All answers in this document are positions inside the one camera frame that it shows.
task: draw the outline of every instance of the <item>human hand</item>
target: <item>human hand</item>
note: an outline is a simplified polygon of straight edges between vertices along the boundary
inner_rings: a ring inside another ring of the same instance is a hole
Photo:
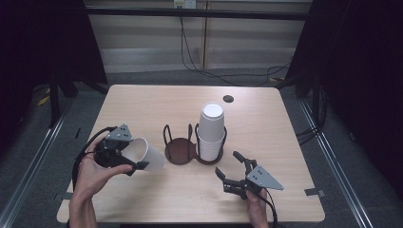
[[[94,151],[101,140],[102,138],[96,139],[87,151]],[[110,178],[132,169],[129,164],[104,168],[94,160],[93,153],[87,153],[81,160],[74,193],[68,205],[69,227],[97,227],[92,197],[101,191]]]
[[[259,194],[264,199],[267,199],[267,193],[264,189],[261,189]],[[255,228],[269,228],[266,215],[266,203],[249,190],[246,190],[246,196],[248,197],[247,209],[252,226]]]
[[[96,145],[103,138],[96,139],[87,149],[94,151]],[[101,191],[107,181],[113,176],[129,172],[133,167],[129,164],[122,164],[112,168],[104,168],[94,160],[94,154],[86,154],[79,167],[78,178],[74,190],[74,195],[80,196],[81,199],[87,200],[93,195]]]

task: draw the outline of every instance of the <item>cable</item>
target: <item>cable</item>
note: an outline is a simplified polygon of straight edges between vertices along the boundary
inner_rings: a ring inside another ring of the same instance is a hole
[[[76,161],[73,165],[73,169],[71,172],[71,178],[72,178],[72,183],[73,183],[73,191],[75,189],[75,184],[77,182],[77,178],[78,178],[78,168],[80,166],[81,160],[83,159],[83,157],[86,155],[86,149],[92,144],[92,142],[94,142],[94,140],[100,136],[102,133],[106,132],[106,131],[113,131],[114,129],[116,129],[115,127],[106,127],[102,130],[100,130],[98,133],[96,133],[94,136],[92,136],[92,138],[86,143],[86,145],[83,147],[83,149],[80,151],[80,154],[78,154]]]
[[[33,89],[32,93],[36,93],[36,92],[44,90],[46,88],[49,88],[49,85],[40,85],[40,86],[36,87],[35,89]]]
[[[182,17],[180,17],[180,21],[181,21],[181,32],[182,32],[182,35],[181,35],[181,55],[182,55],[182,63],[183,63],[183,65],[184,65],[188,70],[193,71],[193,72],[198,72],[198,73],[200,73],[201,75],[203,75],[203,76],[205,76],[205,77],[207,77],[207,78],[217,78],[217,79],[220,79],[220,80],[222,80],[223,82],[226,82],[227,84],[230,84],[230,85],[232,85],[232,86],[242,86],[242,85],[238,85],[238,84],[232,83],[232,82],[230,82],[230,81],[228,81],[228,80],[225,80],[225,79],[223,79],[223,78],[224,78],[224,77],[237,77],[237,76],[266,77],[266,79],[265,79],[262,83],[260,83],[260,84],[258,84],[258,85],[255,85],[255,87],[259,87],[259,86],[263,86],[264,84],[266,84],[266,83],[269,81],[269,76],[270,76],[270,75],[276,74],[276,73],[280,72],[281,70],[283,70],[284,68],[289,68],[288,66],[291,64],[291,63],[287,63],[287,64],[284,65],[284,66],[271,66],[271,67],[269,67],[269,68],[267,69],[267,72],[266,72],[265,74],[228,74],[228,75],[216,75],[216,74],[214,74],[214,73],[210,73],[210,72],[207,72],[207,71],[199,70],[199,69],[196,68],[196,66],[195,66],[195,64],[194,64],[194,62],[193,62],[192,56],[191,56],[191,54],[190,54],[189,45],[188,45],[188,43],[187,43],[186,34],[185,34],[185,32],[184,32],[184,26],[183,26],[183,19],[182,19]],[[183,57],[183,40],[184,40],[184,42],[185,42],[185,44],[186,44],[187,54],[188,54],[188,56],[189,56],[190,63],[191,63],[191,65],[192,65],[193,68],[190,68],[190,67],[184,62],[184,57]],[[273,68],[278,68],[278,70],[276,70],[276,71],[270,73],[270,70],[273,69]]]
[[[318,123],[314,128],[307,129],[305,131],[296,134],[299,141],[303,140],[302,142],[299,143],[299,145],[304,145],[322,131],[327,117],[327,106],[328,106],[328,98],[322,87],[320,89],[321,115],[319,116]]]
[[[262,196],[260,195],[260,193],[255,192],[255,191],[252,189],[251,186],[248,185],[248,186],[246,187],[246,189],[249,190],[249,191],[251,191],[255,196],[257,196],[259,199],[263,200],[267,205],[270,206],[270,208],[272,209],[272,214],[273,214],[273,228],[277,228],[277,225],[278,225],[278,216],[277,216],[277,212],[276,212],[276,206],[275,206],[275,203],[273,202],[272,195],[270,195],[269,191],[268,191],[266,188],[264,188],[264,190],[267,192],[267,194],[269,195],[270,200],[271,200],[272,202],[270,202],[270,201],[268,201],[267,199],[265,199],[264,197],[262,197]]]

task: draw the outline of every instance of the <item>table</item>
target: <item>table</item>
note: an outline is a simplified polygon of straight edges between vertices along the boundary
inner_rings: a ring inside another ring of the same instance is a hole
[[[234,102],[226,103],[225,95]],[[127,123],[134,137],[144,137],[164,151],[163,128],[173,138],[186,138],[187,126],[198,123],[202,105],[219,102],[228,131],[220,162],[184,165],[166,161],[163,171],[119,175],[93,198],[99,222],[120,223],[247,223],[246,203],[222,191],[217,166],[227,179],[244,179],[244,165],[232,153],[255,159],[283,186],[270,190],[278,221],[324,220],[318,196],[297,143],[284,103],[275,88],[183,85],[114,85],[110,88],[91,135],[106,126]],[[273,220],[271,210],[267,210]],[[68,220],[68,200],[57,219]]]

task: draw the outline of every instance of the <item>white paper cup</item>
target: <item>white paper cup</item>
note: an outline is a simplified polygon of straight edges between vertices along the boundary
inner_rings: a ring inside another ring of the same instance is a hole
[[[200,143],[196,144],[196,146],[197,154],[199,155],[200,152],[201,158],[208,162],[215,160],[219,156],[221,150],[221,143],[212,146],[203,145]]]
[[[122,155],[134,162],[148,162],[144,171],[163,169],[165,157],[144,138],[134,139],[124,150]]]
[[[206,103],[201,109],[199,137],[208,143],[220,141],[224,135],[224,109],[218,103]]]
[[[225,137],[225,131],[224,131],[224,134],[222,135],[221,139],[220,139],[219,141],[217,141],[217,142],[208,142],[208,141],[205,141],[205,140],[201,137],[201,135],[200,135],[200,133],[199,133],[199,129],[198,129],[198,135],[199,135],[199,141],[200,141],[201,144],[205,144],[205,145],[215,145],[215,144],[219,144],[219,145],[221,145],[221,144],[222,144],[222,141],[224,140],[224,137]]]
[[[218,143],[218,144],[203,144],[202,142],[200,143],[200,147],[204,148],[204,149],[217,149],[220,148],[222,143]]]

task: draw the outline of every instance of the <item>wrist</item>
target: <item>wrist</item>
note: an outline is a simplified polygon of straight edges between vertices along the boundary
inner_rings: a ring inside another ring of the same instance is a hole
[[[74,192],[68,204],[68,210],[70,213],[81,213],[84,208],[91,202],[91,198],[85,198],[82,194]]]
[[[269,223],[265,222],[265,223],[255,226],[254,228],[270,228],[270,227],[269,227]]]

